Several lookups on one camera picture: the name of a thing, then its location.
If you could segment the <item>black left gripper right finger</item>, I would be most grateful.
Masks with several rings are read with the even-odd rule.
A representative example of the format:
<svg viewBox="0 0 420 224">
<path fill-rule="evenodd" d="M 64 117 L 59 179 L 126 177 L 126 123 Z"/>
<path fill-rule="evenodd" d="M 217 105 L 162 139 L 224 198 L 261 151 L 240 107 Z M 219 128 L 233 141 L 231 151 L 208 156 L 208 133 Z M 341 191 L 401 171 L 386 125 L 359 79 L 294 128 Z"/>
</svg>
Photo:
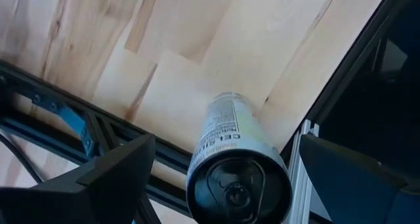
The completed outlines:
<svg viewBox="0 0 420 224">
<path fill-rule="evenodd" d="M 334 224 L 420 224 L 420 178 L 313 135 L 299 153 Z"/>
</svg>

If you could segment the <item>silver aluminium bracket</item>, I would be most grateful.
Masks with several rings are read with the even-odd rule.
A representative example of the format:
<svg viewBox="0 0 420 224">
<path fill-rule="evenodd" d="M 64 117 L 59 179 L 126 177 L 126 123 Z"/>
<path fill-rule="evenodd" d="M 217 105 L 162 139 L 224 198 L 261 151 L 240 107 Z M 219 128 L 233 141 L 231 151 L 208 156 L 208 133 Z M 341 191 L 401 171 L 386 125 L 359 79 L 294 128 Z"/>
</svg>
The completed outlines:
<svg viewBox="0 0 420 224">
<path fill-rule="evenodd" d="M 288 167 L 293 198 L 290 211 L 283 224 L 332 224 L 299 154 L 302 136 L 310 134 L 317 137 L 319 130 L 318 124 L 304 120 L 301 128 L 293 136 Z"/>
</svg>

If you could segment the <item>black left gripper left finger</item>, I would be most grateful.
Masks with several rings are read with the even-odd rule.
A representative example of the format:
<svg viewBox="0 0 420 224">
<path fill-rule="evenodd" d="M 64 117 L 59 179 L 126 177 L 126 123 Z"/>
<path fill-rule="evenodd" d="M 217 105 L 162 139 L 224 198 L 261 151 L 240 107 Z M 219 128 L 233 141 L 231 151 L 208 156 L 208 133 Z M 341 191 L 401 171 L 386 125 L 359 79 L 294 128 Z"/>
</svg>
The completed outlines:
<svg viewBox="0 0 420 224">
<path fill-rule="evenodd" d="M 0 188 L 0 224 L 156 224 L 146 195 L 155 152 L 142 135 L 34 187 Z"/>
</svg>

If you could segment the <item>black aluminium table frame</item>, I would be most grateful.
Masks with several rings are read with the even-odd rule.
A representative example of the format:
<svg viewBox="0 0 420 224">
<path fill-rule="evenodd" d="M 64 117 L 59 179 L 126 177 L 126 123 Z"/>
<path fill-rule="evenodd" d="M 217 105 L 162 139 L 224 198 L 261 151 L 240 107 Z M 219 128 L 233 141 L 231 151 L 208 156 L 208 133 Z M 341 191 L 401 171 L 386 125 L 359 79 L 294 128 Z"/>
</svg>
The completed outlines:
<svg viewBox="0 0 420 224">
<path fill-rule="evenodd" d="M 214 98 L 248 100 L 289 175 L 294 134 L 403 1 L 0 0 L 0 188 L 153 135 L 156 224 L 198 224 L 186 177 Z"/>
</svg>

